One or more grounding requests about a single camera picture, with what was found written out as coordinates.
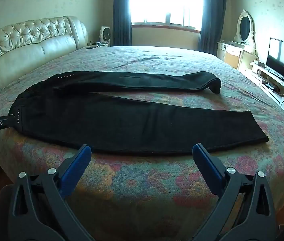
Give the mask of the black pants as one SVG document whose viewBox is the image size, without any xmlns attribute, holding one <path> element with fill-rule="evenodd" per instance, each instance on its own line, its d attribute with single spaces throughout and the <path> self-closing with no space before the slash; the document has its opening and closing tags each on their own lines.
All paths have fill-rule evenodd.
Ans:
<svg viewBox="0 0 284 241">
<path fill-rule="evenodd" d="M 219 94 L 221 80 L 200 71 L 182 76 L 76 71 L 52 76 L 18 95 L 9 112 L 22 135 L 50 144 L 88 145 L 103 154 L 187 156 L 268 141 L 250 111 L 210 110 L 114 97 L 114 92 Z"/>
</svg>

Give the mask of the cream tufted leather headboard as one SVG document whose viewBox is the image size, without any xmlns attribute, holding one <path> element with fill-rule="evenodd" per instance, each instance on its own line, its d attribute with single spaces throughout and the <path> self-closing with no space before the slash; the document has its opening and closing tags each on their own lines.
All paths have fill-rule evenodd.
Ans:
<svg viewBox="0 0 284 241">
<path fill-rule="evenodd" d="M 0 28 L 0 91 L 87 44 L 86 26 L 74 16 L 28 20 Z"/>
</svg>

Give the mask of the white tv console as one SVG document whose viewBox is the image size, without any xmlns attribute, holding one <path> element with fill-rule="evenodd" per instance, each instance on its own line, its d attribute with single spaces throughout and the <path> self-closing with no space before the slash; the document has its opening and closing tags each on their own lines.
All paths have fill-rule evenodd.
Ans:
<svg viewBox="0 0 284 241">
<path fill-rule="evenodd" d="M 249 68 L 240 65 L 238 70 L 284 110 L 284 80 L 271 72 L 269 68 L 254 62 L 250 63 Z"/>
</svg>

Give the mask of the white desk fan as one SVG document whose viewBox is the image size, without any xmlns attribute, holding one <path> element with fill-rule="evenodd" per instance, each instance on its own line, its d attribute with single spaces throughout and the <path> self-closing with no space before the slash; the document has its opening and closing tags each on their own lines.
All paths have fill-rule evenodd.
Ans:
<svg viewBox="0 0 284 241">
<path fill-rule="evenodd" d="M 99 41 L 109 43 L 111 38 L 110 27 L 102 26 L 100 29 Z"/>
</svg>

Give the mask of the left dark blue curtain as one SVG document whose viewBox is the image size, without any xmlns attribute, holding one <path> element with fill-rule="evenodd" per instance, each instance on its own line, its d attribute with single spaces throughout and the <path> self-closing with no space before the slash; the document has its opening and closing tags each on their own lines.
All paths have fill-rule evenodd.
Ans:
<svg viewBox="0 0 284 241">
<path fill-rule="evenodd" d="M 113 0 L 113 45 L 132 45 L 129 0 Z"/>
</svg>

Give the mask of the dark blue curtain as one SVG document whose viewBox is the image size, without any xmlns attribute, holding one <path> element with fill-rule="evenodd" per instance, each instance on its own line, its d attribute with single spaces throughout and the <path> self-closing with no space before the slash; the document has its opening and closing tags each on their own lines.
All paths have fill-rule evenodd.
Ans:
<svg viewBox="0 0 284 241">
<path fill-rule="evenodd" d="M 113 0 L 113 45 L 132 45 L 129 0 Z"/>
<path fill-rule="evenodd" d="M 198 50 L 216 55 L 222 35 L 227 0 L 203 0 L 202 27 Z"/>
</svg>

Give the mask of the white dressing table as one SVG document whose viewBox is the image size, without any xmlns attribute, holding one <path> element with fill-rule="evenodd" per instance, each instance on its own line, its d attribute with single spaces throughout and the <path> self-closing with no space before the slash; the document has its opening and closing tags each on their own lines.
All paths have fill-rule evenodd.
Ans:
<svg viewBox="0 0 284 241">
<path fill-rule="evenodd" d="M 216 56 L 238 71 L 251 70 L 251 63 L 258 59 L 251 49 L 246 51 L 244 45 L 223 41 L 217 42 Z"/>
</svg>

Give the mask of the white oval vanity mirror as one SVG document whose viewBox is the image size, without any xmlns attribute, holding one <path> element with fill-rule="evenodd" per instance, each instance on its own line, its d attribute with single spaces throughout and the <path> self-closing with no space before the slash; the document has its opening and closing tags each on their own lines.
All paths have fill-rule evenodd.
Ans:
<svg viewBox="0 0 284 241">
<path fill-rule="evenodd" d="M 255 48 L 254 35 L 253 19 L 246 10 L 243 10 L 238 18 L 234 41 Z"/>
</svg>

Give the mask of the right dark blue curtain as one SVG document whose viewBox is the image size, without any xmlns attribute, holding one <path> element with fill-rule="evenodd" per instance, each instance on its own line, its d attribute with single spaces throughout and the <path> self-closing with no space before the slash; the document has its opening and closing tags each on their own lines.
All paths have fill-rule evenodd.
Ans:
<svg viewBox="0 0 284 241">
<path fill-rule="evenodd" d="M 227 0 L 203 0 L 202 27 L 198 50 L 216 55 L 222 35 Z"/>
</svg>

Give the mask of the bright window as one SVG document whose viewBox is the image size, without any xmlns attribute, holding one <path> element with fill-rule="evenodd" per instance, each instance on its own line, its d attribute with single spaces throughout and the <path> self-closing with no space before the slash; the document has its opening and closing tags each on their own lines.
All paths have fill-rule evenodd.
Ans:
<svg viewBox="0 0 284 241">
<path fill-rule="evenodd" d="M 204 0 L 129 0 L 134 25 L 173 25 L 201 30 Z"/>
</svg>

